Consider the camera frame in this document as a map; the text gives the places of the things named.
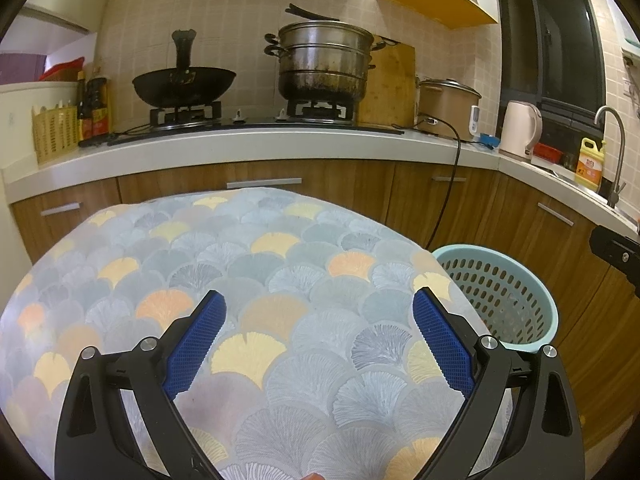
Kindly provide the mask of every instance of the electric kettle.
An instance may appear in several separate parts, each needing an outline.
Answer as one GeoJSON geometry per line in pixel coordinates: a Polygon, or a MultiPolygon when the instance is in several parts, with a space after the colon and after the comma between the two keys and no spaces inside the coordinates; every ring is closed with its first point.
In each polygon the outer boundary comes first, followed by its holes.
{"type": "Polygon", "coordinates": [[[531,160],[533,147],[542,134],[542,115],[537,107],[509,101],[502,123],[500,152],[521,160],[531,160]]]}

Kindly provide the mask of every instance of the ginkgo leaf pattern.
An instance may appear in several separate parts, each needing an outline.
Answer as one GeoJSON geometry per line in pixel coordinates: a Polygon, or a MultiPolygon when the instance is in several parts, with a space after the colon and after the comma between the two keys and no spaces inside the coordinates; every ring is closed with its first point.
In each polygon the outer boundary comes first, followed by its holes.
{"type": "MultiPolygon", "coordinates": [[[[282,189],[111,206],[60,240],[9,300],[0,410],[53,476],[82,348],[130,351],[216,290],[224,325],[174,404],[225,480],[412,480],[463,402],[415,325],[414,288],[431,286],[486,330],[450,283],[391,229],[282,189]]],[[[133,392],[122,399],[146,464],[166,473],[133,392]]],[[[507,392],[475,470],[491,463],[510,413],[507,392]]]]}

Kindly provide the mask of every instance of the blue gripper pad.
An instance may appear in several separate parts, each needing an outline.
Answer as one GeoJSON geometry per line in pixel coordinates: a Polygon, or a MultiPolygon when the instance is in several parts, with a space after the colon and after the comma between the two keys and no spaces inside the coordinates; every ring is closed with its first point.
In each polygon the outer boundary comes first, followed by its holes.
{"type": "Polygon", "coordinates": [[[414,319],[449,386],[468,399],[475,386],[471,356],[423,290],[414,295],[414,319]]]}
{"type": "Polygon", "coordinates": [[[222,294],[210,293],[205,300],[206,305],[167,359],[166,379],[162,388],[171,400],[189,389],[213,340],[225,323],[226,304],[222,294]]]}

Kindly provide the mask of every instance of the utensil basket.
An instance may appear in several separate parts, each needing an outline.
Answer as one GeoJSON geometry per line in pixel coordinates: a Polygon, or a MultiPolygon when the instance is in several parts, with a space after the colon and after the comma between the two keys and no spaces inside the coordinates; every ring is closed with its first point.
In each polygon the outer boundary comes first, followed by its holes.
{"type": "Polygon", "coordinates": [[[441,247],[433,256],[505,348],[537,352],[551,343],[558,310],[529,269],[505,254],[472,245],[441,247]]]}
{"type": "Polygon", "coordinates": [[[78,145],[78,118],[75,106],[31,111],[33,147],[38,164],[71,152],[78,145]]]}

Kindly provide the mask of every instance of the metal bolt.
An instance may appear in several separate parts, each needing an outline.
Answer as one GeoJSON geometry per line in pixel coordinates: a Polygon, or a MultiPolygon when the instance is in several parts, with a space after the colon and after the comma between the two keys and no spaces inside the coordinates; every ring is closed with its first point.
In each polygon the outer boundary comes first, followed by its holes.
{"type": "Polygon", "coordinates": [[[551,345],[544,345],[542,347],[542,351],[547,357],[556,357],[558,355],[558,350],[553,348],[551,345]]]}
{"type": "Polygon", "coordinates": [[[82,352],[80,352],[80,357],[82,359],[91,359],[95,355],[95,348],[92,346],[88,346],[82,352]]]}
{"type": "Polygon", "coordinates": [[[482,344],[482,346],[484,346],[485,348],[487,348],[489,350],[493,350],[494,348],[496,348],[498,346],[498,341],[496,340],[496,338],[495,337],[491,337],[490,335],[482,336],[482,339],[480,340],[480,343],[482,344]]]}
{"type": "Polygon", "coordinates": [[[158,344],[158,340],[155,337],[147,337],[140,342],[140,349],[143,352],[149,352],[153,350],[158,344]]]}

